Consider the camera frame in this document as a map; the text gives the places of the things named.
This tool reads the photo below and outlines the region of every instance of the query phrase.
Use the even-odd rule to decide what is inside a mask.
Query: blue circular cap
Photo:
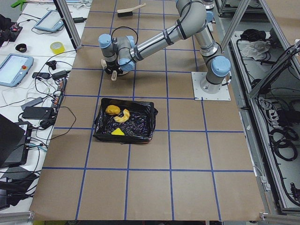
[[[120,59],[119,60],[121,70],[127,72],[133,70],[135,64],[129,59]]]
[[[109,34],[101,34],[98,38],[100,48],[107,48],[112,43],[112,37]]]
[[[212,60],[211,70],[216,76],[224,77],[230,71],[231,63],[224,56],[217,56]]]
[[[213,21],[214,19],[214,13],[211,11],[206,11],[206,20],[208,23],[210,23],[211,21]]]
[[[131,47],[133,48],[135,46],[135,39],[133,36],[126,36],[131,44]]]

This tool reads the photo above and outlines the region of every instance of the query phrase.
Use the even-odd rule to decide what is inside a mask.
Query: black plastic bin
[[[121,109],[120,116],[124,109],[129,110],[129,119],[124,123],[115,122],[114,116],[105,113],[109,105],[118,106]],[[103,98],[95,120],[94,137],[103,142],[148,143],[153,137],[157,113],[153,102]],[[120,128],[125,136],[112,135],[111,132],[117,128]]]

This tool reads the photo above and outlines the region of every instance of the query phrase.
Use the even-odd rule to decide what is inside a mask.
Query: robotic arm
[[[205,79],[201,81],[201,88],[211,94],[219,91],[231,64],[221,56],[221,49],[210,33],[203,1],[177,0],[176,8],[180,18],[175,24],[139,45],[135,44],[132,36],[112,38],[109,34],[100,35],[98,40],[106,61],[104,69],[112,74],[112,80],[123,72],[133,70],[135,63],[153,53],[194,35],[208,68]]]

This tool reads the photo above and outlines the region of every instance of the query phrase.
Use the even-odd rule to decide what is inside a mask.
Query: yellow object
[[[117,128],[114,131],[112,131],[112,135],[123,135],[123,136],[125,136],[125,134],[123,133],[123,131],[121,131],[120,128]]]
[[[111,116],[118,115],[121,112],[121,109],[116,105],[109,105],[105,109],[105,113]]]
[[[54,53],[54,54],[60,54],[60,53],[63,53],[64,51],[65,51],[65,47],[64,47],[64,45],[61,43],[61,42],[59,42],[59,41],[57,41],[57,42],[53,42],[51,45],[50,45],[50,48],[51,48],[51,50],[52,50],[52,52]]]
[[[120,116],[115,116],[113,119],[114,121],[118,122],[118,123],[124,123],[125,121],[127,121],[129,119],[130,113],[127,109],[123,110],[123,114],[124,116],[120,117]]]

